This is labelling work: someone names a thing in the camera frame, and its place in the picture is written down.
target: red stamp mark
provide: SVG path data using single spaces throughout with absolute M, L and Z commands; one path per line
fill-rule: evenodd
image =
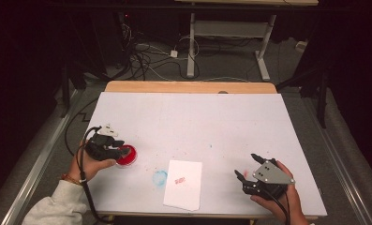
M 174 183 L 177 185 L 177 184 L 180 184 L 180 183 L 185 182 L 185 180 L 186 180 L 186 179 L 185 179 L 184 177 L 182 177 L 182 178 L 180 178 L 180 179 L 175 180 Z

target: white paper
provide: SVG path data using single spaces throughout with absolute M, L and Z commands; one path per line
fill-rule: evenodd
M 200 209 L 202 163 L 171 160 L 163 204 L 189 211 Z

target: round red object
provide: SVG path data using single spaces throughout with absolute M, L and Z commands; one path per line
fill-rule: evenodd
M 130 154 L 127 157 L 120 157 L 116 160 L 116 163 L 118 163 L 121 166 L 128 166 L 132 164 L 134 161 L 136 161 L 137 152 L 136 149 L 129 144 L 124 144 L 121 147 L 119 147 L 119 150 L 122 150 L 124 148 L 130 148 Z

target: gray mounting plate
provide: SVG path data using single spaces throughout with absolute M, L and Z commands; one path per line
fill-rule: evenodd
M 253 177 L 266 184 L 290 185 L 296 183 L 295 180 L 293 180 L 268 160 L 261 164 L 261 166 L 255 172 L 253 172 Z

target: hand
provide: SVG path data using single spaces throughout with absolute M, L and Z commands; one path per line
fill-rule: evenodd
M 79 158 L 81 157 L 81 151 L 78 152 L 78 156 Z M 109 168 L 115 165 L 115 163 L 115 159 L 97 161 L 89 157 L 86 151 L 83 152 L 83 170 L 85 171 L 86 180 L 88 181 L 95 177 L 98 171 Z M 80 169 L 78 168 L 76 156 L 74 156 L 71 161 L 67 175 L 77 181 L 81 180 Z
M 293 178 L 293 174 L 291 174 L 289 169 L 284 164 L 282 164 L 280 161 L 277 161 L 276 163 L 279 169 Z M 288 190 L 286 193 L 288 195 L 289 208 L 285 195 L 281 196 L 278 200 L 285 207 L 285 209 L 290 212 L 290 225 L 307 225 L 308 222 L 305 219 L 305 215 L 303 214 L 299 194 L 297 193 L 295 185 L 288 185 Z M 262 197 L 256 195 L 252 195 L 250 199 L 261 205 L 262 207 L 270 210 L 277 219 L 285 223 L 285 214 L 274 201 L 267 201 Z

